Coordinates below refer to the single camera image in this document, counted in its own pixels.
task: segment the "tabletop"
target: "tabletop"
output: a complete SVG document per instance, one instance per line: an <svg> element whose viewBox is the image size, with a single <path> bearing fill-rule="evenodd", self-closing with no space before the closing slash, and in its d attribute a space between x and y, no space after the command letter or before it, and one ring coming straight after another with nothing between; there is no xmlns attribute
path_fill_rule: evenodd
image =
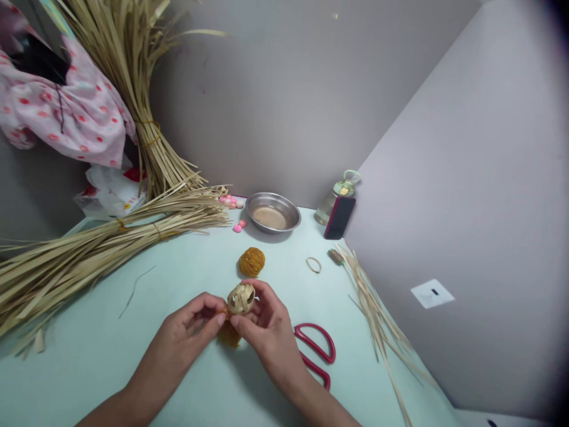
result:
<svg viewBox="0 0 569 427"><path fill-rule="evenodd" d="M259 279L287 306L293 326L316 323L334 340L337 357L326 365L297 339L299 349L331 376L330 392L364 426L404 427L383 360L378 362L366 319L349 277L327 254L333 241L312 209L300 208L302 223L288 235L268 235L247 225L191 233L138 254L57 315L46 332L46 350L25 361L0 342L0 425L72 426L124 387L164 318L197 294L226 298L241 279L237 261L249 247L266 256ZM235 224L244 210L229 211ZM315 274L306 265L322 264ZM124 314L133 285L141 274ZM325 340L305 330L322 348ZM414 427L457 427L442 391L417 378L391 349L388 358ZM420 358L411 359L424 367ZM194 363L153 426L298 426L304 421L279 393L256 354L212 342Z"/></svg>

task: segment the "dried grass bundle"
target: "dried grass bundle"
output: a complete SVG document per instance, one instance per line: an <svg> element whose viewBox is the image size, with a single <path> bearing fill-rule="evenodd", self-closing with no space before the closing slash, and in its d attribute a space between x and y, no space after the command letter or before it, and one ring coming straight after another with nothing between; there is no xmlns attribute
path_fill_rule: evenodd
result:
<svg viewBox="0 0 569 427"><path fill-rule="evenodd" d="M223 205L217 200L225 192L223 187L189 187L180 183L122 219L57 240L30 244L36 247L1 263L0 337L48 311L52 316L77 292L161 240L229 225ZM157 215L163 217L135 225ZM18 347L29 344L49 316L43 317Z"/></svg>
<svg viewBox="0 0 569 427"><path fill-rule="evenodd" d="M170 0L56 0L67 23L93 61L117 88L136 122L140 165L148 176L149 198L186 181L189 188L207 180L193 171L195 165L180 158L154 121L149 90L157 60L175 46L183 34L223 36L212 30L173 34L176 22L162 16Z"/></svg>
<svg viewBox="0 0 569 427"><path fill-rule="evenodd" d="M409 418L409 414L407 413L407 409L405 408L405 404L401 397L401 393L397 387L395 379L393 377L393 373L391 372L391 367L389 366L389 360L387 358L387 352L385 350L385 346L389 346L394 353L403 361L403 363L414 373L420 375L425 380L427 380L431 385L439 388L439 385L434 380L434 378L430 375L430 373L425 372L423 369L419 368L416 364L414 364L408 357L404 355L404 352L411 352L413 347L411 343L405 337L405 334L399 329L399 327L395 324L395 322L391 319L387 310L383 306L381 300L379 299L378 293L375 291L373 286L371 285L371 281L369 277L363 271L360 263L357 260L356 253L352 252L346 242L344 241L344 247L339 244L336 244L338 248L338 252L342 255L344 260L344 267L348 272L348 275L351 279L351 284L354 286L354 289L357 292L357 296L359 299L359 304L354 301L354 303L358 306L358 308L362 311L364 316L366 316L367 323L369 324L369 329L372 333L372 340L374 341L373 349L375 350L376 359L379 362L378 351L376 349L379 348L379 351L385 361L385 366L387 368L387 372L389 374L389 378L391 379L391 384L393 385L393 389L395 391L395 395L397 397L397 401L399 402L399 406L401 408L401 413L403 414L403 418L405 420L405 424L408 427L413 427L413 423L411 423L411 419ZM388 338L388 332L395 340L395 345L393 345Z"/></svg>

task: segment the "plastic bottle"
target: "plastic bottle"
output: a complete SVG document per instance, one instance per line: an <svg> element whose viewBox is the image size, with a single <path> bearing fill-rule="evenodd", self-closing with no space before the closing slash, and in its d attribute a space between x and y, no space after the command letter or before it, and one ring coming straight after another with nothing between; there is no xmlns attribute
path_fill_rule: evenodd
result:
<svg viewBox="0 0 569 427"><path fill-rule="evenodd" d="M344 172L344 179L336 182L326 197L320 203L318 209L314 213L316 222L322 225L328 225L332 209L336 203L336 198L339 196L352 197L356 191L355 185L362 180L361 175L353 170Z"/></svg>

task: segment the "red phone case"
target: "red phone case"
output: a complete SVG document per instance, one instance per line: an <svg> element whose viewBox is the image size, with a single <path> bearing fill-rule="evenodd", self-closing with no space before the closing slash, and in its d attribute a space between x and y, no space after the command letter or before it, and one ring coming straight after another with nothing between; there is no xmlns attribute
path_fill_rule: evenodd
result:
<svg viewBox="0 0 569 427"><path fill-rule="evenodd" d="M350 211L350 215L348 216L348 220L346 221L346 225L348 224L348 221L350 220L351 217L351 213L354 210L354 206L356 205L355 199L353 197L344 197L344 196L339 196L336 198L336 201L334 203L334 207L332 208L332 213L330 214L330 220L328 221L328 225L326 226L326 231L324 231L324 238L328 239L328 240L340 240L343 236L344 233L342 232L342 235L338 238L328 238L328 231L330 230L330 224L332 224L332 221L334 219L334 215L336 214L336 209L338 208L338 204L340 203L340 200L342 199L349 199L349 200L353 200L354 204L351 207L351 211Z"/></svg>

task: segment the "phone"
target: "phone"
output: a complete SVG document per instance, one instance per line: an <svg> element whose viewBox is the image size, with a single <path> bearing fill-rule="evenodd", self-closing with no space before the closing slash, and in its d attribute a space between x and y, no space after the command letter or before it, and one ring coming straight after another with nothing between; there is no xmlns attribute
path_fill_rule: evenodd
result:
<svg viewBox="0 0 569 427"><path fill-rule="evenodd" d="M340 196L336 198L328 226L326 227L326 231L324 231L325 239L339 240L342 238L355 204L356 200L353 197Z"/></svg>

